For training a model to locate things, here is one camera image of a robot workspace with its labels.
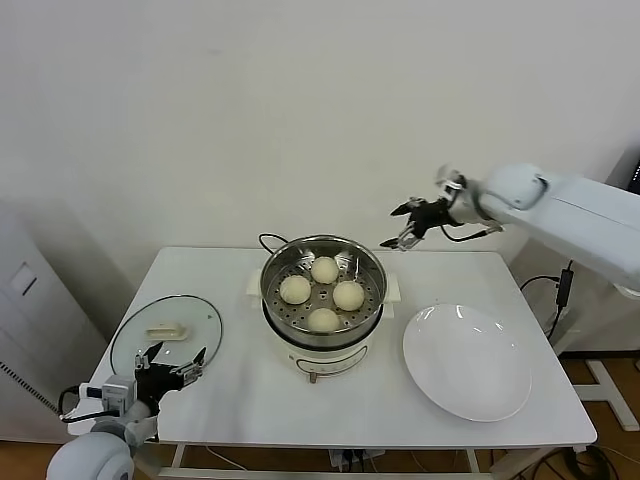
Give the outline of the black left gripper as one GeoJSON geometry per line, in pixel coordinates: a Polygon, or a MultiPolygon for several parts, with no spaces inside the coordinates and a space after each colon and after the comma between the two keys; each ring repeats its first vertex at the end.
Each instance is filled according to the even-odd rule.
{"type": "Polygon", "coordinates": [[[155,343],[143,353],[138,353],[135,356],[134,369],[137,382],[137,399],[145,404],[158,404],[166,393],[178,391],[179,384],[188,386],[197,381],[203,374],[206,356],[205,347],[190,362],[173,367],[152,363],[162,349],[163,344],[163,341],[155,343]]]}

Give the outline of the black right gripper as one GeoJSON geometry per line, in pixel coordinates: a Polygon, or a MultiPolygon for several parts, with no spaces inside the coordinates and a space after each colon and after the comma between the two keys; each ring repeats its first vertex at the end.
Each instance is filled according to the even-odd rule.
{"type": "Polygon", "coordinates": [[[396,237],[385,240],[379,244],[387,249],[412,249],[431,228],[445,225],[457,226],[458,222],[449,212],[449,203],[440,198],[433,202],[424,198],[410,197],[408,201],[396,207],[391,216],[402,216],[412,213],[412,224],[408,224],[396,237]]]}

